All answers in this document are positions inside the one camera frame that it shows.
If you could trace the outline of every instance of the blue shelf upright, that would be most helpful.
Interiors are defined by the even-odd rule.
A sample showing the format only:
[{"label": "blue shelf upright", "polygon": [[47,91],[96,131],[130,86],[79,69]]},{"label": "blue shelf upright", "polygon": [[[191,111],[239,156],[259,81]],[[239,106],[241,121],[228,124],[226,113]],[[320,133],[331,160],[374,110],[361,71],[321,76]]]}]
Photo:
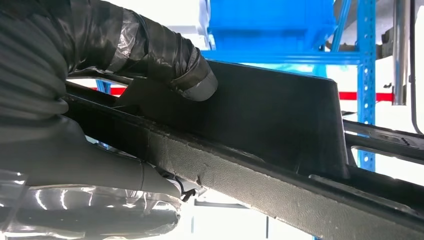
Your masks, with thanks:
[{"label": "blue shelf upright", "polygon": [[[358,122],[376,123],[376,0],[358,0],[357,67]],[[375,153],[358,151],[358,165],[368,171],[376,170]]]},{"label": "blue shelf upright", "polygon": [[[95,83],[97,84],[97,90],[99,92],[105,93],[105,94],[111,94],[111,83],[107,81],[103,81],[101,79],[96,79]],[[108,149],[108,145],[103,142],[98,142],[100,145]]]}]

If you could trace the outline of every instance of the chrome pipe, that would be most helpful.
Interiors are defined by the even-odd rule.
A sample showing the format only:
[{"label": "chrome pipe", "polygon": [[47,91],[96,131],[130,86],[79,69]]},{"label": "chrome pipe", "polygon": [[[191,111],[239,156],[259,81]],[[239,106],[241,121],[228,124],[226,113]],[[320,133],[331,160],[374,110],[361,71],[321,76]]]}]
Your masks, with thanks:
[{"label": "chrome pipe", "polygon": [[393,101],[407,104],[408,47],[410,39],[411,0],[394,0],[393,11]]}]

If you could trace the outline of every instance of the blue metal shelving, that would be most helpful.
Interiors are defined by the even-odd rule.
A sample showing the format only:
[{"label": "blue metal shelving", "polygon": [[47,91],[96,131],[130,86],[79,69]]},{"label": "blue metal shelving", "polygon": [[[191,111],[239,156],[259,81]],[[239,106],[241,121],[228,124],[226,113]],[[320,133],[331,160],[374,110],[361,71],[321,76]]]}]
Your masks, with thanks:
[{"label": "blue metal shelving", "polygon": [[[236,63],[260,64],[314,64],[314,75],[325,77],[322,65],[357,65],[357,111],[358,121],[374,125],[376,122],[376,0],[357,1],[356,51],[338,52],[351,0],[343,0],[337,28],[330,52],[279,52],[279,51],[202,51],[207,59]],[[375,154],[358,151],[361,168],[375,171]]]}]

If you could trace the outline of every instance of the blue box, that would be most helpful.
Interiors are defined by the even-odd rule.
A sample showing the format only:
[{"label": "blue box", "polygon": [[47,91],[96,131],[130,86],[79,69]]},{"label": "blue box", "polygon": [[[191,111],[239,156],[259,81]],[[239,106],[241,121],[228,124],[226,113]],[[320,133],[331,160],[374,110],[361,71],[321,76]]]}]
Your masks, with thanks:
[{"label": "blue box", "polygon": [[305,52],[336,28],[333,0],[210,0],[218,51]]}]

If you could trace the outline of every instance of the red stripe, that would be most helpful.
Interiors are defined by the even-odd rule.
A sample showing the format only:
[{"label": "red stripe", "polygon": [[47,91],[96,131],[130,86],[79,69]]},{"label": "red stripe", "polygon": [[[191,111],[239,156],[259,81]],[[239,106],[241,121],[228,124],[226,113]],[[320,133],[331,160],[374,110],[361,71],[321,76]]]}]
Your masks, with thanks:
[{"label": "red stripe", "polygon": [[[125,87],[112,87],[110,89],[111,95],[122,95],[124,93]],[[355,91],[341,91],[339,92],[340,100],[357,100],[357,93]],[[393,100],[392,93],[383,93],[378,92],[375,96],[377,102],[391,102]]]},{"label": "red stripe", "polygon": [[[357,100],[358,99],[357,93],[355,91],[341,91],[338,94],[340,96],[340,100]],[[393,100],[393,94],[377,92],[377,94],[375,94],[375,100],[377,102],[391,102]]]}]

